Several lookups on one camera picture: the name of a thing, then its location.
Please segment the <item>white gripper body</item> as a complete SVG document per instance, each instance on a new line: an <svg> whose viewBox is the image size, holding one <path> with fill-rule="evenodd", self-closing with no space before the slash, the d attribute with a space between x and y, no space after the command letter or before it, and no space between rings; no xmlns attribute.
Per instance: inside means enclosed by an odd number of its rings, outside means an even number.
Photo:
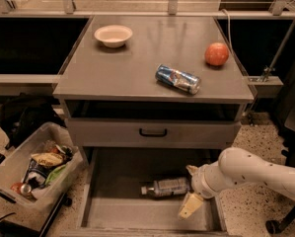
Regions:
<svg viewBox="0 0 295 237"><path fill-rule="evenodd" d="M216 197L221 191L235 187L234 181L222 173L217 162L197 168L190 182L192 189L203 198Z"/></svg>

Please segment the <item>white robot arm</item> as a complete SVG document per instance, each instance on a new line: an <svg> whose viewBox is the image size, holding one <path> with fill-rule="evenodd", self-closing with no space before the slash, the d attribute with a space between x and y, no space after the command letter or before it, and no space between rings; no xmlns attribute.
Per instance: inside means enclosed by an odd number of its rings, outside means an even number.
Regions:
<svg viewBox="0 0 295 237"><path fill-rule="evenodd" d="M179 218L192 216L206 199L249 183L263 184L295 201L295 168L274 164L238 147L223 150L218 160L200 167L187 165L192 192L187 192Z"/></svg>

